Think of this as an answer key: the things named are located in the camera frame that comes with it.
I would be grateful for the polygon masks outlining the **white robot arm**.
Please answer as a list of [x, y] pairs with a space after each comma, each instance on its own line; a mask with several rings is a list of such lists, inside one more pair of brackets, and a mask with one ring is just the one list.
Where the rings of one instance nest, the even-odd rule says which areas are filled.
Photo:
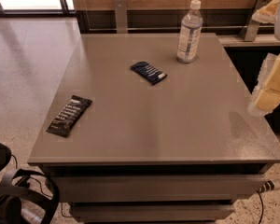
[[[280, 0], [272, 0], [252, 15], [253, 21], [272, 23], [274, 37], [280, 41]], [[280, 54], [268, 53], [262, 62], [258, 84], [251, 93], [247, 110], [250, 115], [263, 117], [280, 105]]]

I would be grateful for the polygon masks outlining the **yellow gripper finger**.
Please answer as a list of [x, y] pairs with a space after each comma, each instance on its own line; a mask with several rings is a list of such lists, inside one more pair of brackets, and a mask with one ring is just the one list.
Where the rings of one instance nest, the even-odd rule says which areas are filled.
[[268, 53], [259, 70], [247, 110], [252, 116], [265, 116], [280, 105], [280, 54]]
[[268, 5], [258, 9], [253, 13], [252, 20], [272, 24], [280, 22], [280, 0], [272, 0]]

